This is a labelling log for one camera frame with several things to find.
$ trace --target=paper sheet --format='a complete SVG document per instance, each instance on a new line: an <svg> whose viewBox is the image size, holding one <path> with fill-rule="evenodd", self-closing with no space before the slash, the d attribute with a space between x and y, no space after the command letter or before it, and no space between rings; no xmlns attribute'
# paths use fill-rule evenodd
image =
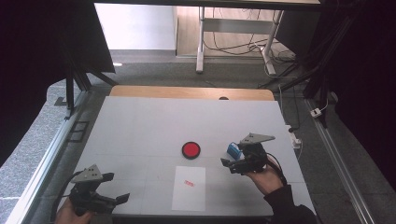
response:
<svg viewBox="0 0 396 224"><path fill-rule="evenodd" d="M177 166L172 210L205 211L205 167Z"/></svg>

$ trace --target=aluminum rail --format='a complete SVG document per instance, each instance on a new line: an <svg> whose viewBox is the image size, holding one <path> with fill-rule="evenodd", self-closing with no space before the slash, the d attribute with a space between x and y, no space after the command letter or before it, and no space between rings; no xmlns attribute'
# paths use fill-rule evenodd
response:
<svg viewBox="0 0 396 224"><path fill-rule="evenodd" d="M82 110L82 105L85 104L88 98L88 93L82 91L76 101L76 110L73 113L73 116L70 119L65 119L58 132L55 134L52 142L49 144L49 148L44 154L43 159L38 164L35 172L32 175L29 183L27 184L25 190L23 191L20 199L12 210L11 214L7 219L7 224L19 224L22 223L26 215L28 214L30 207L37 195L41 184L44 182L48 172L50 171L50 167L55 161L58 153L60 152L64 141L66 140L67 135L73 127L73 124L77 120L79 112Z"/></svg>
<svg viewBox="0 0 396 224"><path fill-rule="evenodd" d="M314 107L311 105L309 100L305 100L306 107L309 111L313 110ZM334 141L332 140L332 136L330 135L329 131L321 125L320 121L314 119L314 123L318 129L319 135L327 149L327 152L332 159L332 164L335 167L338 175L340 176L341 182L346 189L346 193L349 195L350 200L356 210L356 213L361 220L361 223L364 224L374 224L374 218L370 213L370 210L364 201L361 192L359 191L358 187L356 186L355 182L352 179L350 172L347 169L347 166L338 151L337 146L335 145Z"/></svg>

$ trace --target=red circular object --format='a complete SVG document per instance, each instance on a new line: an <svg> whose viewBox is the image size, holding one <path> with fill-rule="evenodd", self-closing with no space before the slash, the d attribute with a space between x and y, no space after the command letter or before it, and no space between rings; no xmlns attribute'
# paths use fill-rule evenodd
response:
<svg viewBox="0 0 396 224"><path fill-rule="evenodd" d="M193 160L199 156L201 153L201 148L197 143L194 142L188 142L183 145L181 148L181 152L183 153L183 156L189 160Z"/></svg>

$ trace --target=power outlet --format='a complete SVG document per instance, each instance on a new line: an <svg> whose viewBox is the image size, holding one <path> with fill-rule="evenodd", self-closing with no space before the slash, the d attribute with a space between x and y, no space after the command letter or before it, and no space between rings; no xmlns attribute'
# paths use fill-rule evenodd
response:
<svg viewBox="0 0 396 224"><path fill-rule="evenodd" d="M319 117L320 115L321 115L321 111L320 111L318 108L316 108L316 109L314 109L314 110L311 110L311 116L312 116L312 117L317 118L317 117Z"/></svg>
<svg viewBox="0 0 396 224"><path fill-rule="evenodd" d="M291 144L293 145L294 149L300 149L301 148L301 140L298 139L294 133L289 132L290 128L291 128L290 125L286 125L286 129L288 130L288 133L290 135Z"/></svg>

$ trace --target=white table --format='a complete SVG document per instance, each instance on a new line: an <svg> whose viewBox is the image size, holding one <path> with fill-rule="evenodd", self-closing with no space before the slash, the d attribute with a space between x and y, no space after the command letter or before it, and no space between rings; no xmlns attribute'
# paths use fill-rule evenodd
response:
<svg viewBox="0 0 396 224"><path fill-rule="evenodd" d="M275 101L108 96L76 171L96 163L102 173L115 173L113 181L98 188L112 198L131 193L114 215L271 216L271 207L252 181L232 175L220 162L231 158L227 146L248 133L276 137L263 143L264 148L281 163L295 203L314 211ZM189 141L202 150L192 161L181 154ZM204 210L172 210L177 166L205 168Z"/></svg>

